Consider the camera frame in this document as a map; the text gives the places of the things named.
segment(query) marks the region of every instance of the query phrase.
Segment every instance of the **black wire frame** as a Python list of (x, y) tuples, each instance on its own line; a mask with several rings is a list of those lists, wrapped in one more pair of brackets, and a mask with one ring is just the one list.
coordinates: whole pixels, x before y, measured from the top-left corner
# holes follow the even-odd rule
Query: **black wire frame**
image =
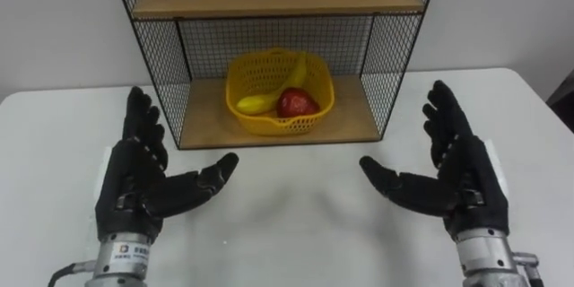
[(381, 140), (430, 0), (422, 1), (422, 12), (136, 19), (136, 0), (122, 0), (179, 149), (193, 79), (224, 77), (236, 55), (270, 47), (312, 51), (333, 74), (357, 74)]

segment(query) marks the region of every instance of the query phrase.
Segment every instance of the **basket handle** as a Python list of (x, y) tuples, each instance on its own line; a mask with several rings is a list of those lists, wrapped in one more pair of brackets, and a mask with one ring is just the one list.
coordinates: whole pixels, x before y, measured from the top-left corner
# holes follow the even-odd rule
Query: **basket handle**
[(293, 52), (289, 49), (285, 49), (285, 48), (269, 48), (268, 50), (263, 52), (264, 54), (267, 55), (285, 55), (285, 54), (289, 54), (289, 53), (296, 53)]

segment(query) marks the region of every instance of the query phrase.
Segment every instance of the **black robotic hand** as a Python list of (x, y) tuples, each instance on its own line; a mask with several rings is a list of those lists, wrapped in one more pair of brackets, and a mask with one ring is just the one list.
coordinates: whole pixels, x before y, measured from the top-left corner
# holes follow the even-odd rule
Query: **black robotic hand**
[(442, 217), (450, 236), (492, 228), (509, 234), (508, 202), (500, 189), (484, 143), (475, 135), (452, 91), (436, 81), (422, 107), (430, 157), (438, 178), (396, 174), (369, 156), (361, 158), (371, 184), (406, 209)]
[(166, 178), (168, 154), (158, 125), (160, 111), (134, 87), (127, 98), (124, 131), (109, 159), (96, 204), (98, 239), (118, 232), (157, 238), (163, 219), (209, 201), (227, 183), (239, 158), (228, 153), (201, 171)]

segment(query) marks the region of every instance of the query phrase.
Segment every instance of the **white wall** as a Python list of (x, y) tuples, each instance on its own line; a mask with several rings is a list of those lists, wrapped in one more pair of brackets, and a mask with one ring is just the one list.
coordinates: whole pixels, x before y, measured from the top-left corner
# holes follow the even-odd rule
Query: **white wall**
[[(547, 98), (573, 48), (574, 0), (431, 0), (410, 69), (508, 66)], [(120, 0), (0, 0), (0, 95), (149, 82)]]

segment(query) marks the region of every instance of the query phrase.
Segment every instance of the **cable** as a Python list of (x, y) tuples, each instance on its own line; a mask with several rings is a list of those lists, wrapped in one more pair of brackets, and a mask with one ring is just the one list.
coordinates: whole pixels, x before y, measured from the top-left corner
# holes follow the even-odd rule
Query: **cable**
[(69, 274), (92, 272), (95, 267), (96, 267), (95, 260), (73, 263), (71, 265), (65, 266), (64, 268), (52, 274), (52, 278), (48, 283), (48, 287), (54, 287), (56, 285), (56, 281), (64, 276), (67, 276)]
[(67, 276), (69, 274), (74, 274), (74, 267), (75, 264), (71, 264), (71, 265), (67, 265), (64, 268), (56, 271), (54, 274), (52, 274), (52, 278), (50, 278), (50, 282), (48, 283), (48, 287), (54, 287), (56, 286), (56, 281), (64, 276)]

